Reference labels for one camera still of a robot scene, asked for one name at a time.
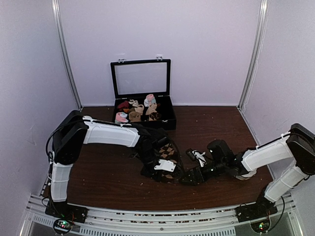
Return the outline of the brown tan argyle sock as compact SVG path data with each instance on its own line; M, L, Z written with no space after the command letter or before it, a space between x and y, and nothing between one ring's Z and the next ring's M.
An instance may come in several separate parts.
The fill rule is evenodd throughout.
M175 170L171 172L161 171L161 182L175 184L177 182L178 174L180 173L178 167L178 155L172 144L166 144L158 151L158 158L170 160L176 164Z
M161 114L158 112L152 112L149 114L149 121L157 121L161 119Z

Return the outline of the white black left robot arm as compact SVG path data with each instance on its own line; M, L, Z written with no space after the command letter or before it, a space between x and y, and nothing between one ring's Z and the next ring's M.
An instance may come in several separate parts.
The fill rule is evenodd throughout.
M78 160L83 145L109 144L134 148L143 163L145 176L159 179L162 171L173 172L175 163L157 156L159 148L168 141L161 129L144 127L137 123L112 123L83 116L71 111L49 136L46 150L50 169L50 200L52 211L59 218L67 218L71 208L67 203L67 187L71 169Z

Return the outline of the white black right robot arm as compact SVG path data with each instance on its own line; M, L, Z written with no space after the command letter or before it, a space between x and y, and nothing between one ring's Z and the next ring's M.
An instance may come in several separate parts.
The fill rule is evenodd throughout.
M287 167L282 168L283 172L262 189L254 204L241 205L235 209L240 222L277 213L276 201L315 174L315 135L299 123L293 124L280 137L238 154L234 154L224 140L208 143L207 149L212 162L185 172L180 178L181 184L197 186L222 174L246 180L263 166L287 164Z

